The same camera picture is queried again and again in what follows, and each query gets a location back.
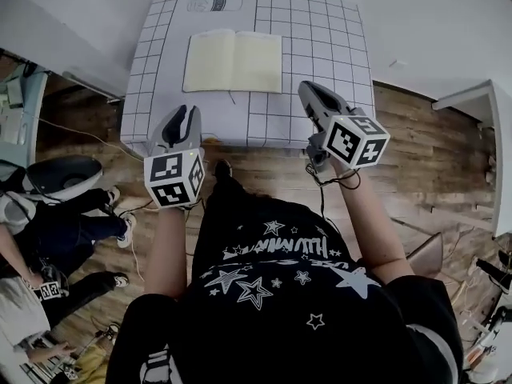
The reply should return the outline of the teal notebook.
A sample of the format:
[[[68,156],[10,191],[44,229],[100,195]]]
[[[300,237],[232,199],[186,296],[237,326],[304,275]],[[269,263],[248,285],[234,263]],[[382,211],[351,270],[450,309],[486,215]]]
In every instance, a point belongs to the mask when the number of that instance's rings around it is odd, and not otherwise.
[[[190,37],[182,90],[282,92],[282,37],[210,30]]]

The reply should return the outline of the black star print shirt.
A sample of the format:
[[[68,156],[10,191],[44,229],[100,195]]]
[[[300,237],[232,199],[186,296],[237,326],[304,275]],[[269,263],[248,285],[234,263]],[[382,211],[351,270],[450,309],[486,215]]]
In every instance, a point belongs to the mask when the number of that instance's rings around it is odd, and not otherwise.
[[[446,288],[385,284],[310,208],[233,176],[206,203],[187,286],[128,306],[106,384],[459,384]]]

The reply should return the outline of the person's right forearm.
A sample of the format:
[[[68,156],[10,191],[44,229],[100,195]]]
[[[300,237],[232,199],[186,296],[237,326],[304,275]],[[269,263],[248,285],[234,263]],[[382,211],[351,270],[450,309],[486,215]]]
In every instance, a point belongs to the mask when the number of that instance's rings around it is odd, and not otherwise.
[[[355,174],[337,160],[330,163],[340,179],[339,186],[366,267],[385,284],[412,275],[401,239],[371,180],[364,172]]]

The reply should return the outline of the brown chair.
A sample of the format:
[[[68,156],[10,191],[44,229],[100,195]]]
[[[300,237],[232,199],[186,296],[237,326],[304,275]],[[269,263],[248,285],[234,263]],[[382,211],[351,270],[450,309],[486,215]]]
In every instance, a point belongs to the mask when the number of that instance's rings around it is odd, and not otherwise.
[[[436,278],[441,272],[443,263],[442,234],[436,233],[429,237],[407,255],[407,260],[416,275]]]

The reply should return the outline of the grey white rounded device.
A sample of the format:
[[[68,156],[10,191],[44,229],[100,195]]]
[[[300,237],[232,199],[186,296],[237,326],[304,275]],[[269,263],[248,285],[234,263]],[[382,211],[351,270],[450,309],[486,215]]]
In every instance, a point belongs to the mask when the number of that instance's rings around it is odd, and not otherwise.
[[[0,159],[0,224],[21,232],[36,215],[36,205],[59,204],[91,189],[103,174],[89,156],[67,155],[28,167]]]

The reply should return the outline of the white grid tablecloth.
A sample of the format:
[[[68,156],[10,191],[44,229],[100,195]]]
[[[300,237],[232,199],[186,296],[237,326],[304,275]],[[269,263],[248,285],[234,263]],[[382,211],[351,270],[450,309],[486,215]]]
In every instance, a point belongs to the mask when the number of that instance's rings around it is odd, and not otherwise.
[[[187,92],[191,38],[211,30],[259,32],[282,40],[282,89]],[[370,62],[358,7],[344,0],[153,0],[138,40],[120,138],[150,154],[158,124],[181,105],[196,106],[205,140],[232,146],[303,148],[314,126],[298,97],[317,82],[350,106],[374,114]]]

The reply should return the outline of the person's black shoe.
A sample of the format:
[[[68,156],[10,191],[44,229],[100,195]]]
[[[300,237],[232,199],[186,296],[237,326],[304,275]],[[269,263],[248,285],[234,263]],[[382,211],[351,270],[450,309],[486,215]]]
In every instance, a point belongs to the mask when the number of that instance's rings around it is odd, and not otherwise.
[[[216,161],[214,166],[214,176],[217,181],[221,181],[225,178],[231,178],[232,174],[231,164],[227,160],[219,159]]]

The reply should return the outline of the white side table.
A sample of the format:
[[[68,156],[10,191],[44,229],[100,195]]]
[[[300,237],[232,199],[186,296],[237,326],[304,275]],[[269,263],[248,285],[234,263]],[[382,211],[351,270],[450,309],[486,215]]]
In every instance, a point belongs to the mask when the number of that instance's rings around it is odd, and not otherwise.
[[[512,96],[496,82],[486,80],[431,104],[433,110],[453,107],[479,120],[479,129],[494,130],[496,179],[494,206],[477,207],[492,214],[491,220],[473,218],[459,212],[430,208],[432,214],[489,231],[497,238],[512,233]]]

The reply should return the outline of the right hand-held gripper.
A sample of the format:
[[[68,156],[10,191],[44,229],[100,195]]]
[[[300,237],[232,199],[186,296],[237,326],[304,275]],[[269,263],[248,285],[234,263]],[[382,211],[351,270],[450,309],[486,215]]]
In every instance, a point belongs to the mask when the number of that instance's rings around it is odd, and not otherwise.
[[[316,133],[309,137],[306,152],[317,172],[325,170],[328,158],[338,160],[350,170],[378,164],[390,134],[375,118],[361,108],[343,112],[345,100],[316,82],[300,82],[298,96],[316,128]]]

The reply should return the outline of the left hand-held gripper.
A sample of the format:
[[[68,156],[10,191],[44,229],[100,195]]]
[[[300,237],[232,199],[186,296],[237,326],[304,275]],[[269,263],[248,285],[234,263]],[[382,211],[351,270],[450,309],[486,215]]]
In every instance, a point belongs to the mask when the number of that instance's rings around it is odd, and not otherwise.
[[[158,209],[188,208],[199,200],[206,176],[203,148],[171,149],[175,146],[199,146],[201,112],[196,106],[181,105],[155,127],[151,141],[155,149],[144,158],[144,183]]]

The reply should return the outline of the person's left forearm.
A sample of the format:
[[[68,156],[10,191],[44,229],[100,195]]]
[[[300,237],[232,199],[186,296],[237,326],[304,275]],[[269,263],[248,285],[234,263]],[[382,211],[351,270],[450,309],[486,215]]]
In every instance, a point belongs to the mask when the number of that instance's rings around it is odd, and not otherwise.
[[[185,292],[186,224],[182,210],[167,208],[159,211],[144,279],[146,294],[177,299]]]

